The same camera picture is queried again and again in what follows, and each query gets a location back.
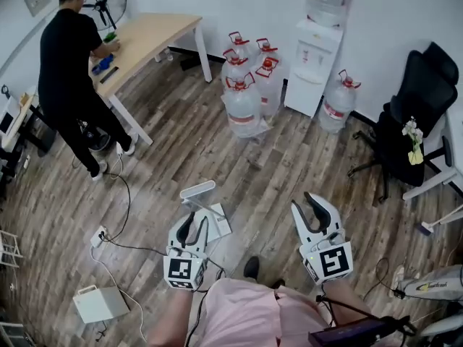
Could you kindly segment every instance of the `standing fan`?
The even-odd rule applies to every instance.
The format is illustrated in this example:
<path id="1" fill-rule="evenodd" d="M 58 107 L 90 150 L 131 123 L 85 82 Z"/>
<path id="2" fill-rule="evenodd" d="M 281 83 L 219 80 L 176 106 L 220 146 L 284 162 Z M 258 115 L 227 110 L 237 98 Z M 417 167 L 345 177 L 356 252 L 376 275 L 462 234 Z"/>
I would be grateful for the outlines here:
<path id="1" fill-rule="evenodd" d="M 116 29 L 116 23 L 127 7 L 127 0 L 86 0 L 83 7 L 86 9 L 82 12 L 93 18 L 98 31 L 111 26 Z"/>

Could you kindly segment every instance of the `white sneaker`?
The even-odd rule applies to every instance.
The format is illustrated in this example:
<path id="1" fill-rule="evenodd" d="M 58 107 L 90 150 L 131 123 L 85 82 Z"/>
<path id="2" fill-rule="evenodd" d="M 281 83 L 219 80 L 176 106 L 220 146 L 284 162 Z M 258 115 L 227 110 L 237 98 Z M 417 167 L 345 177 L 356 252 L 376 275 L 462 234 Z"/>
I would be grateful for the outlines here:
<path id="1" fill-rule="evenodd" d="M 132 155 L 133 153 L 135 153 L 135 145 L 137 144 L 137 141 L 138 141 L 138 134 L 131 130 L 129 132 L 129 136 L 132 138 L 132 142 L 130 143 L 130 148 L 127 152 L 124 152 L 125 155 Z"/>
<path id="2" fill-rule="evenodd" d="M 96 175 L 95 177 L 92 177 L 92 180 L 94 181 L 101 180 L 101 178 L 103 177 L 103 174 L 108 169 L 108 163 L 105 160 L 100 160 L 98 164 L 100 165 L 100 172 L 98 172 L 98 175 Z"/>

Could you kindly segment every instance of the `black shoe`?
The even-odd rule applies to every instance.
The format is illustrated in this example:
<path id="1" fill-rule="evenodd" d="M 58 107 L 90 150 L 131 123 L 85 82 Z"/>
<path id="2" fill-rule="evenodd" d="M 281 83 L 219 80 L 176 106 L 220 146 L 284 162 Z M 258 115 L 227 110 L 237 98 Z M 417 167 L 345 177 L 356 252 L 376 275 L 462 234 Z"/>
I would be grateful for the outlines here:
<path id="1" fill-rule="evenodd" d="M 286 285 L 286 281 L 284 281 L 283 279 L 278 279 L 270 288 L 271 289 L 278 289 L 281 286 L 285 286 L 285 285 Z"/>
<path id="2" fill-rule="evenodd" d="M 259 257 L 252 256 L 245 266 L 245 271 L 243 271 L 245 278 L 252 278 L 255 281 L 258 281 L 259 275 Z"/>

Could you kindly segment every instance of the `black pants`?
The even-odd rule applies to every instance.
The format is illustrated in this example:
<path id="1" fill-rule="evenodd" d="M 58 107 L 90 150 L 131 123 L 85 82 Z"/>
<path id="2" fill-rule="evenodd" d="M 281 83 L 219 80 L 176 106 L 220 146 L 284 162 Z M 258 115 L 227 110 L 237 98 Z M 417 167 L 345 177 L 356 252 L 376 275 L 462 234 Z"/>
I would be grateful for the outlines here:
<path id="1" fill-rule="evenodd" d="M 92 177 L 98 175 L 100 166 L 89 151 L 85 138 L 80 131 L 77 120 L 85 121 L 92 126 L 100 127 L 111 135 L 123 150 L 129 150 L 132 138 L 125 132 L 117 117 L 111 112 L 100 96 L 88 93 L 79 100 L 72 111 L 61 113 L 59 116 L 47 114 L 49 119 L 64 141 L 71 147 L 75 156 L 87 167 Z"/>

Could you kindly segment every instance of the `pink shirt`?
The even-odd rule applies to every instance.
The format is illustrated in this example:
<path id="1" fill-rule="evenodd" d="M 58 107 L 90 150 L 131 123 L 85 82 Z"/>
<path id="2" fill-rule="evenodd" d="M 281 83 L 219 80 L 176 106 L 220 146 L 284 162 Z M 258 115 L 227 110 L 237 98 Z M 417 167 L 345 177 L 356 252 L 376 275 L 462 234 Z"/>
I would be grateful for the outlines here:
<path id="1" fill-rule="evenodd" d="M 205 298 L 200 347 L 307 347 L 328 327 L 316 305 L 292 289 L 235 279 L 215 282 Z"/>

